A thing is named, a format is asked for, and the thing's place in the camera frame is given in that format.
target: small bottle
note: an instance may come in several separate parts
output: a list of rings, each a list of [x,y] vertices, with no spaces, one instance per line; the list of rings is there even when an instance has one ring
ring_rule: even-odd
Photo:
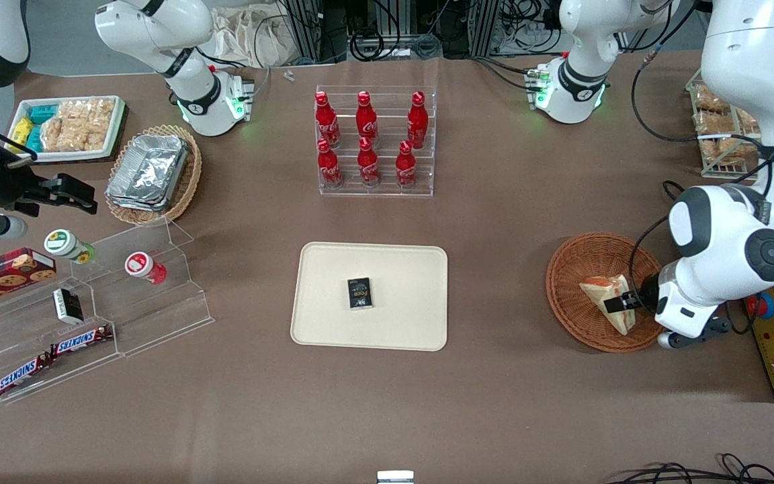
[[[357,93],[357,132],[360,138],[369,138],[373,147],[378,146],[378,115],[367,91]]]
[[[64,257],[77,264],[86,264],[95,257],[95,248],[77,239],[70,230],[53,230],[44,239],[44,248],[54,256]]]
[[[360,138],[360,153],[357,154],[357,164],[360,165],[363,186],[374,189],[381,183],[381,174],[378,173],[378,156],[372,150],[372,140],[369,138]]]
[[[339,160],[336,159],[336,153],[333,153],[331,144],[325,138],[318,141],[318,169],[327,188],[336,190],[342,186]]]
[[[419,150],[426,143],[426,129],[429,128],[429,114],[426,113],[426,95],[423,91],[411,96],[411,111],[408,111],[408,141]]]
[[[399,143],[396,157],[396,183],[402,191],[411,191],[417,184],[417,159],[411,153],[411,142]]]
[[[166,280],[166,267],[145,252],[133,252],[124,263],[124,270],[133,278],[159,284]]]
[[[316,123],[318,123],[318,131],[332,147],[339,144],[339,119],[324,91],[316,92]]]

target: clear plastic shelf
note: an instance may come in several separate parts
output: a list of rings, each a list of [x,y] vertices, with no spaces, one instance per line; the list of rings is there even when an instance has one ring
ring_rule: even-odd
[[[325,186],[320,174],[318,188],[323,196],[406,196],[430,197],[435,188],[435,129],[438,112],[437,88],[434,86],[354,86],[319,85],[317,91],[328,94],[331,106],[339,119],[340,142],[334,148],[339,159],[344,183],[338,189]],[[372,107],[378,113],[378,169],[381,183],[377,187],[363,186],[357,166],[359,135],[357,135],[357,93],[368,91],[372,97]],[[396,156],[399,154],[400,141],[408,137],[408,111],[411,109],[411,95],[415,91],[426,94],[426,110],[429,114],[429,126],[426,142],[420,150],[414,150],[417,158],[417,184],[413,190],[402,191],[396,183]],[[320,138],[318,126],[314,123],[316,141]],[[313,143],[314,156],[318,156]]]
[[[111,324],[114,339],[59,356],[52,365],[25,379],[0,397],[0,403],[24,398],[64,382],[116,358],[132,356],[214,321],[205,292],[190,278],[182,246],[193,240],[165,218],[133,227],[93,243],[95,259],[85,266],[71,264],[71,276],[31,286],[0,303],[0,378],[48,352],[51,344]],[[166,267],[157,285],[132,278],[124,261],[144,251]],[[67,267],[67,261],[58,260]],[[68,325],[56,318],[52,291],[75,292],[85,322]]]

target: wicker basket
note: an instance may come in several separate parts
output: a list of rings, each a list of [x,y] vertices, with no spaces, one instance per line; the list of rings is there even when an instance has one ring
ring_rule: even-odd
[[[557,319],[581,343],[609,353],[638,352],[651,346],[664,328],[643,309],[636,310],[637,322],[626,336],[612,327],[605,315],[578,287],[590,276],[610,278],[626,274],[635,242],[615,233],[589,232],[572,237],[560,246],[546,272],[546,294]],[[635,281],[641,284],[658,272],[660,264],[642,248],[635,256]]]
[[[144,224],[149,223],[155,218],[160,218],[163,215],[169,220],[175,220],[184,213],[187,205],[190,205],[190,201],[193,200],[193,195],[196,194],[196,185],[199,184],[199,176],[202,174],[202,154],[199,152],[199,147],[187,130],[179,128],[178,126],[155,126],[154,128],[148,128],[142,131],[140,134],[158,134],[161,136],[168,136],[174,134],[186,140],[189,144],[190,150],[187,153],[187,159],[184,161],[184,169],[181,171],[181,177],[178,179],[178,186],[175,187],[175,193],[172,195],[172,205],[165,212],[149,212],[147,210],[136,210],[133,208],[124,208],[123,206],[115,205],[107,197],[107,205],[110,206],[110,211],[113,215],[123,223],[132,224]],[[131,146],[136,136],[127,141],[125,147],[121,148],[118,157],[116,157],[116,164],[113,165],[113,171],[110,174],[110,181],[116,175],[119,166],[121,165],[121,159],[124,157],[125,151]]]

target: red cookie box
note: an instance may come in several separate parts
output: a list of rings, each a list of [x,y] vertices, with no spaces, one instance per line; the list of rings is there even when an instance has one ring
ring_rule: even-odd
[[[30,248],[0,256],[0,296],[55,276],[55,261]]]

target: white tray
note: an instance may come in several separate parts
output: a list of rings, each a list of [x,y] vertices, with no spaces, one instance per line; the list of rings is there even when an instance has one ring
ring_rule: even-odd
[[[352,311],[348,279],[369,278],[370,309]],[[440,247],[310,242],[300,252],[292,340],[436,352],[446,344],[447,257]]]
[[[37,165],[43,165],[43,163],[62,163],[62,162],[80,162],[88,159],[98,159],[99,157],[107,157],[113,153],[113,147],[116,146],[116,138],[118,137],[119,128],[121,126],[121,119],[124,117],[125,102],[117,95],[96,95],[96,96],[80,96],[80,97],[49,97],[46,99],[28,99],[26,101],[20,101],[16,108],[16,113],[11,120],[10,128],[8,128],[8,137],[13,138],[13,129],[16,128],[16,123],[27,116],[28,110],[34,106],[46,106],[49,104],[60,104],[61,101],[67,101],[71,99],[84,99],[88,100],[90,97],[107,97],[116,101],[116,106],[113,108],[113,117],[110,120],[110,128],[107,129],[107,138],[103,142],[102,150],[92,151],[51,151],[51,153],[38,153],[38,159],[35,161]],[[28,154],[18,153],[17,156],[27,157]]]

